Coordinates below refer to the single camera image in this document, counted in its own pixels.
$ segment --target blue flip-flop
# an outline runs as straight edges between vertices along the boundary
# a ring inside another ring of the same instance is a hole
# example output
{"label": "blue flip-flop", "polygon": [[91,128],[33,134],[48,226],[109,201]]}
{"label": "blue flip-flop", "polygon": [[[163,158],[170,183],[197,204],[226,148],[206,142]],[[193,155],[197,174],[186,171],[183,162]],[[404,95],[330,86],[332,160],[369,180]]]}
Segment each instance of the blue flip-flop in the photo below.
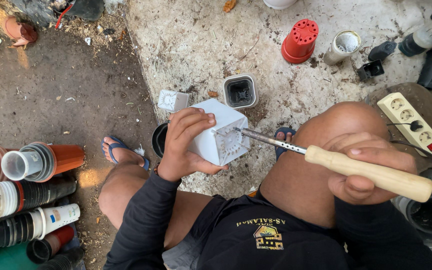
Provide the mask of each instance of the blue flip-flop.
{"label": "blue flip-flop", "polygon": [[[276,135],[279,132],[284,132],[284,140],[286,140],[286,134],[288,134],[288,132],[291,132],[293,136],[296,134],[296,131],[294,129],[291,129],[289,127],[280,127],[278,128],[278,130],[276,130],[276,133],[274,133],[274,138],[276,138]],[[276,161],[278,161],[279,156],[281,156],[282,153],[287,151],[286,148],[281,148],[277,146],[274,147],[274,150],[276,151]]]}
{"label": "blue flip-flop", "polygon": [[[109,138],[117,141],[117,143],[110,144],[109,145],[109,149],[108,149],[108,151],[109,151],[109,157],[113,160],[114,163],[117,164],[118,161],[113,156],[113,149],[115,149],[115,148],[124,148],[124,149],[128,149],[128,150],[131,150],[131,149],[128,146],[126,146],[122,141],[120,141],[118,138],[115,138],[113,136],[106,136],[106,137],[109,137]],[[104,144],[104,139],[101,140],[101,151],[103,152],[103,155],[105,155],[104,149],[103,149],[103,144]],[[144,159],[144,166],[143,166],[143,168],[145,170],[148,170],[149,169],[149,160],[147,160],[144,156],[142,158]]]}

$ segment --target green mat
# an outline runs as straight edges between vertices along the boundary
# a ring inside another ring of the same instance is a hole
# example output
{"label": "green mat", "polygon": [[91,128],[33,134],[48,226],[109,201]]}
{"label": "green mat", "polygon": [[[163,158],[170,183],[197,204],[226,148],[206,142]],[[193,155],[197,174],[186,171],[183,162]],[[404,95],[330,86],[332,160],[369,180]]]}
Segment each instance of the green mat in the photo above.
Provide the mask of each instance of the green mat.
{"label": "green mat", "polygon": [[26,256],[28,243],[10,247],[0,247],[0,270],[35,270],[38,264],[33,263]]}

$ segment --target leg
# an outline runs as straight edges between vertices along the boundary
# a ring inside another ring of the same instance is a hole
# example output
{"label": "leg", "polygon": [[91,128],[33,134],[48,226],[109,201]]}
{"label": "leg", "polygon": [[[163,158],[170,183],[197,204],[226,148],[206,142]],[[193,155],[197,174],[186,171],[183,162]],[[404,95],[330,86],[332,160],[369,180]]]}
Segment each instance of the leg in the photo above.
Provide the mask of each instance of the leg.
{"label": "leg", "polygon": [[[331,139],[346,133],[368,132],[388,139],[385,122],[374,108],[361,102],[341,102],[310,119],[291,138],[293,144],[329,149]],[[261,194],[276,207],[313,224],[334,226],[334,196],[328,177],[334,172],[287,151],[261,183]]]}
{"label": "leg", "polygon": [[[104,144],[106,158],[108,144]],[[148,172],[142,168],[144,161],[135,152],[116,148],[113,155],[118,164],[107,175],[105,184],[99,194],[99,208],[109,218],[111,223],[119,229],[123,223],[123,214],[129,200],[143,186],[149,178]],[[186,236],[208,202],[213,199],[199,193],[178,191],[173,208],[173,215],[169,222],[165,236],[165,249],[176,246]]]}

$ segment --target power strip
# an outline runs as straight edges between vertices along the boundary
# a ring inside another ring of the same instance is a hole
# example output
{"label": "power strip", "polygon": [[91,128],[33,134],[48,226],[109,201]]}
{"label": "power strip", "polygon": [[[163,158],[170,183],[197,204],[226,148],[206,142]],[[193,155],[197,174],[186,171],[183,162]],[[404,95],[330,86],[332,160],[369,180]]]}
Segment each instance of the power strip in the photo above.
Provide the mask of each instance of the power strip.
{"label": "power strip", "polygon": [[[428,149],[432,153],[432,128],[401,93],[389,94],[378,101],[377,104],[389,120],[395,124],[399,124],[396,127],[411,144],[417,145],[422,149]],[[411,130],[412,126],[409,124],[413,122],[422,127]],[[421,151],[416,151],[421,156],[426,156]]]}

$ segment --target man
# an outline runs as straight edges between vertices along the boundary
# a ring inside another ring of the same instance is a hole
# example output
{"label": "man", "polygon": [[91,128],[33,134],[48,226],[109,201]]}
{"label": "man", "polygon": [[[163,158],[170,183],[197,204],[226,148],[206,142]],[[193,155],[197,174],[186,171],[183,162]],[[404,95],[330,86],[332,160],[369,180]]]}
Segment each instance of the man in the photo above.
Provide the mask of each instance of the man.
{"label": "man", "polygon": [[[307,163],[293,152],[280,156],[255,198],[177,191],[183,176],[229,167],[187,150],[198,134],[216,125],[214,114],[189,107],[170,120],[164,157],[151,176],[141,156],[104,139],[106,157],[118,164],[107,176],[99,205],[119,229],[105,270],[165,269],[163,262],[170,269],[432,269],[431,250],[389,201],[396,194],[365,177]],[[360,102],[335,104],[294,135],[276,137],[417,172],[414,158],[387,141],[380,115]]]}

